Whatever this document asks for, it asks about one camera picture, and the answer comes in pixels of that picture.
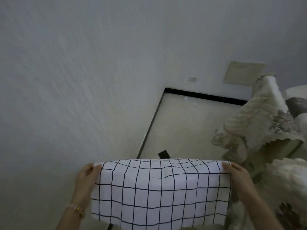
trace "electrical outlet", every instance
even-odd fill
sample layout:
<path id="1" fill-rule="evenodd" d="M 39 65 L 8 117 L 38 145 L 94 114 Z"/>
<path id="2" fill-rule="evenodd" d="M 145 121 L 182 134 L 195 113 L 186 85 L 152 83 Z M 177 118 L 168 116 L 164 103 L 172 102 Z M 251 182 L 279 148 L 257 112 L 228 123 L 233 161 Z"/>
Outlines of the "electrical outlet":
<path id="1" fill-rule="evenodd" d="M 196 77 L 189 77 L 188 81 L 196 82 L 196 81 L 197 81 L 197 78 L 196 78 Z"/>

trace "person's right hand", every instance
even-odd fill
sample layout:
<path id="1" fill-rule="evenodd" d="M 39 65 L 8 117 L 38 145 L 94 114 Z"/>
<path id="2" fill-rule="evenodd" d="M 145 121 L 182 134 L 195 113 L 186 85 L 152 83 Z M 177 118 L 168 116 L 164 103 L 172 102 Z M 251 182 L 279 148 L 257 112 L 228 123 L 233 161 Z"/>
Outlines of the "person's right hand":
<path id="1" fill-rule="evenodd" d="M 241 202 L 245 203 L 250 199 L 260 197 L 246 169 L 234 162 L 231 162 L 231 165 L 222 162 L 222 165 L 232 175 L 233 185 Z"/>

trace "grid towel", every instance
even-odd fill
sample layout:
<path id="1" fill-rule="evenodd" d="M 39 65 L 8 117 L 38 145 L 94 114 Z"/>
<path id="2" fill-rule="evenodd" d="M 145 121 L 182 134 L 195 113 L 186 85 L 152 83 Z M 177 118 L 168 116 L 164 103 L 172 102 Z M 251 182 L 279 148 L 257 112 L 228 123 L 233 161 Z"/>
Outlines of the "grid towel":
<path id="1" fill-rule="evenodd" d="M 224 225 L 231 177 L 222 161 L 131 159 L 102 164 L 92 216 L 124 230 Z"/>

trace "hand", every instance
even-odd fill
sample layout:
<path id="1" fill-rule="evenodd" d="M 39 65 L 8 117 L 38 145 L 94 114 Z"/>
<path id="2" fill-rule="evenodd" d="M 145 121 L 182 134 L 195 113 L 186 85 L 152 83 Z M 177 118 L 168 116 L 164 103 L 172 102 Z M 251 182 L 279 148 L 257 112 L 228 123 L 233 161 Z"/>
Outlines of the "hand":
<path id="1" fill-rule="evenodd" d="M 238 193 L 238 198 L 242 203 L 245 204 L 251 199 L 260 198 L 246 169 L 233 162 L 231 162 L 231 165 L 222 162 L 222 166 L 232 175 L 234 187 Z"/>
<path id="2" fill-rule="evenodd" d="M 91 193 L 94 189 L 95 181 L 101 172 L 102 165 L 93 168 L 94 163 L 87 164 L 77 175 L 75 190 L 71 198 L 71 203 L 78 205 L 85 210 L 91 201 Z"/>

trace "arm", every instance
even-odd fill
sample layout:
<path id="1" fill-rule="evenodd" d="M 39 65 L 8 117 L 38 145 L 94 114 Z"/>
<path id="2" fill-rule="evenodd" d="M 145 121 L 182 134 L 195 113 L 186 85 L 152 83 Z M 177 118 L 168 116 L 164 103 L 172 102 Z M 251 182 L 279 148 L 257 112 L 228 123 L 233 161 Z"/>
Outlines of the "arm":
<path id="1" fill-rule="evenodd" d="M 239 200 L 244 204 L 256 230 L 283 230 L 282 226 L 271 212 L 268 205 L 258 194 L 251 177 L 246 169 L 236 163 L 223 167 L 232 175 L 234 187 L 238 192 Z"/>
<path id="2" fill-rule="evenodd" d="M 101 171 L 101 165 L 93 169 L 94 163 L 86 165 L 77 175 L 75 181 L 75 190 L 72 195 L 71 204 L 80 207 L 85 211 L 91 201 L 91 193 L 98 174 Z M 56 230 L 78 230 L 81 223 L 81 215 L 71 207 L 67 207 L 56 227 Z"/>

